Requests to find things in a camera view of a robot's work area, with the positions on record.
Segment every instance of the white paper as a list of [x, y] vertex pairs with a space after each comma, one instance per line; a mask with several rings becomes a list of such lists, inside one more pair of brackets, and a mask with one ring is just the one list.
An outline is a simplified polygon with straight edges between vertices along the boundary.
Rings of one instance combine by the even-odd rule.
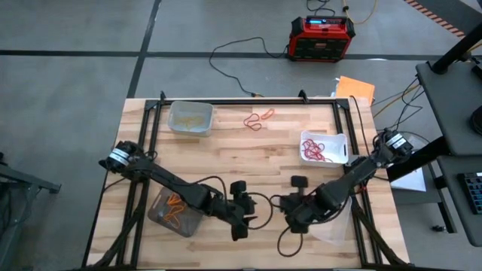
[[425, 181], [423, 180], [422, 168], [416, 169], [411, 173], [396, 179], [390, 183], [392, 188], [415, 190], [426, 192]]

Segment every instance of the wooden table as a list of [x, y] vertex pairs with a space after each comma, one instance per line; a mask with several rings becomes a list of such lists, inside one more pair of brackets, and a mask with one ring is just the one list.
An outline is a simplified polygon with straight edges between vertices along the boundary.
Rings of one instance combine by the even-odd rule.
[[[365, 134], [371, 144], [371, 139], [376, 134], [371, 111], [366, 100], [360, 99], [358, 103]], [[116, 142], [137, 142], [144, 104], [144, 99], [126, 101]], [[276, 113], [262, 122], [261, 130], [255, 132], [243, 125], [243, 120], [251, 113], [261, 115], [269, 108], [274, 108]], [[366, 154], [358, 113], [352, 101], [350, 108], [360, 153]], [[343, 174], [342, 168], [301, 166], [299, 162], [298, 146], [301, 131], [306, 129], [329, 135], [336, 134], [333, 109], [330, 105], [215, 106], [212, 134], [208, 138], [172, 133], [166, 124], [168, 112], [169, 106], [163, 107], [157, 136], [156, 150], [159, 155], [156, 162], [186, 181], [218, 175], [226, 181], [227, 186], [233, 181], [245, 180], [248, 183], [248, 191], [270, 196], [296, 191], [290, 186], [292, 175], [307, 176], [310, 188], [314, 188]], [[348, 136], [345, 116], [342, 111], [340, 113], [343, 131]], [[150, 140], [149, 130], [147, 134], [145, 149]], [[377, 175], [386, 176], [386, 173], [380, 170]], [[119, 175], [109, 174], [106, 185], [119, 178]], [[206, 183], [221, 189], [216, 180]], [[158, 183], [151, 181], [148, 208], [161, 188]], [[98, 261], [119, 234], [128, 189], [129, 182], [124, 181], [104, 193], [88, 264]], [[402, 260], [408, 261], [389, 182], [372, 179], [368, 191], [377, 229], [395, 253]], [[264, 223], [269, 215], [269, 206], [264, 199], [255, 197], [254, 200], [258, 202], [256, 215], [259, 218], [252, 222], [252, 226]], [[273, 220], [265, 228], [251, 230], [247, 239], [233, 242], [230, 225], [216, 218], [204, 218], [197, 233], [191, 238], [184, 238], [150, 221], [146, 216], [138, 268], [297, 269], [360, 266], [351, 217], [345, 242], [341, 246], [319, 241], [308, 233], [304, 236], [301, 252], [291, 258], [278, 255], [276, 250], [279, 234], [286, 227], [283, 215], [275, 212]], [[368, 258], [371, 259], [371, 247], [366, 231], [364, 238]], [[133, 234], [127, 244], [126, 261], [130, 257], [129, 247], [132, 245], [132, 239]], [[297, 248], [299, 241], [299, 235], [286, 234], [282, 239], [282, 251], [291, 253]]]

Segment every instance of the orange paper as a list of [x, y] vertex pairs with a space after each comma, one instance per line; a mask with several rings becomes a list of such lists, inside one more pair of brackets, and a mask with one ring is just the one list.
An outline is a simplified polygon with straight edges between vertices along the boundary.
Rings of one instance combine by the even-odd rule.
[[336, 97], [365, 97], [371, 105], [374, 100], [374, 94], [374, 85], [342, 76], [340, 77], [340, 83], [338, 83]]

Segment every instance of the gray floor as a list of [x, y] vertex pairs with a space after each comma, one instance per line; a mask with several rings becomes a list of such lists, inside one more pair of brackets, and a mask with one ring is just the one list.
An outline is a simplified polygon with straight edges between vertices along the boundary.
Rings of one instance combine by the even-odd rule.
[[[371, 4], [351, 2], [357, 19], [370, 10]], [[0, 49], [139, 50], [153, 3], [0, 0]], [[333, 0], [327, 7], [339, 11], [341, 3]], [[268, 50], [279, 52], [287, 43], [289, 22], [306, 15], [304, 1], [163, 0], [149, 50], [209, 52], [229, 41], [262, 36]], [[458, 41], [402, 0], [380, 1], [373, 18], [356, 31], [349, 53], [441, 54]], [[226, 51], [262, 49], [253, 41]], [[294, 96], [301, 89], [328, 96], [334, 79], [345, 75], [374, 84], [379, 100], [402, 91], [420, 62], [214, 60], [239, 76], [246, 89], [265, 96]], [[97, 160], [114, 141], [135, 64], [136, 58], [0, 56], [0, 150], [14, 168], [63, 184], [56, 196], [38, 195], [22, 234], [18, 266], [80, 266], [105, 174]], [[157, 97], [161, 90], [169, 97], [245, 96], [206, 58], [146, 59], [136, 97]], [[400, 129], [437, 138], [440, 130], [425, 96], [416, 104], [424, 109]], [[392, 125], [401, 108], [397, 103], [387, 109], [376, 118], [377, 127]], [[460, 225], [459, 233], [450, 236], [429, 230], [441, 221], [436, 205], [399, 206], [398, 211], [415, 264], [472, 270], [482, 264], [480, 257], [470, 257], [482, 250], [468, 244]]]

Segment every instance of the red power station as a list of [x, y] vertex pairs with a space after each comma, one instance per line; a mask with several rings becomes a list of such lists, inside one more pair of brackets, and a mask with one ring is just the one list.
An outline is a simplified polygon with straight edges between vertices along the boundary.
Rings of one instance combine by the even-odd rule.
[[345, 56], [353, 37], [353, 22], [347, 17], [298, 17], [291, 22], [288, 58], [337, 62]]

